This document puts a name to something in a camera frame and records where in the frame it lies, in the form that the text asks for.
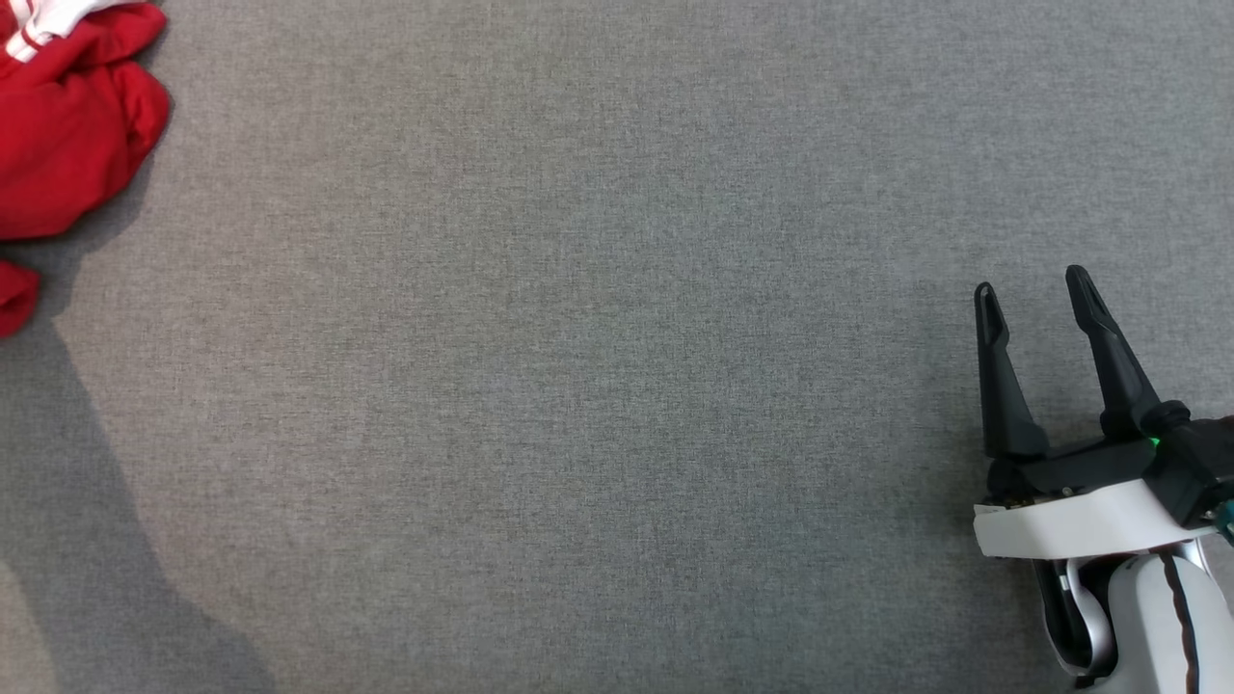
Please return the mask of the red t-shirt white sleeves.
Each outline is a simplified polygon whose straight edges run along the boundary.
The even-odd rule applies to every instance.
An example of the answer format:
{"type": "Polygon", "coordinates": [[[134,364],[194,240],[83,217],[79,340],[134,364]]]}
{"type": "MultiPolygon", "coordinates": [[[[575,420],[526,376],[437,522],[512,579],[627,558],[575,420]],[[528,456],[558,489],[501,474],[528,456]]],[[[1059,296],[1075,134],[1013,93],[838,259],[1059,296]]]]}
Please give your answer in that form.
{"type": "Polygon", "coordinates": [[[0,241],[63,233],[122,191],[172,117],[139,54],[148,0],[0,0],[0,241]]]}

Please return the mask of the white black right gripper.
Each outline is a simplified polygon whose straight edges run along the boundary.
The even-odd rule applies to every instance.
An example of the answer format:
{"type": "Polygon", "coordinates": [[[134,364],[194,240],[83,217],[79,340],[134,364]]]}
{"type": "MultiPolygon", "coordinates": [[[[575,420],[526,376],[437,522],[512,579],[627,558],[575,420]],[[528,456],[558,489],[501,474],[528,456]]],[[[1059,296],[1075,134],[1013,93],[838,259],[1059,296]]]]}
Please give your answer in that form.
{"type": "Polygon", "coordinates": [[[983,556],[1062,561],[1177,545],[1215,533],[1180,524],[1144,480],[1156,457],[1141,419],[1161,399],[1083,265],[1067,265],[1074,316],[1091,346],[1106,440],[1046,457],[1045,431],[1032,417],[1009,352],[1009,328],[991,282],[974,294],[983,453],[992,458],[987,496],[972,508],[983,556]]]}

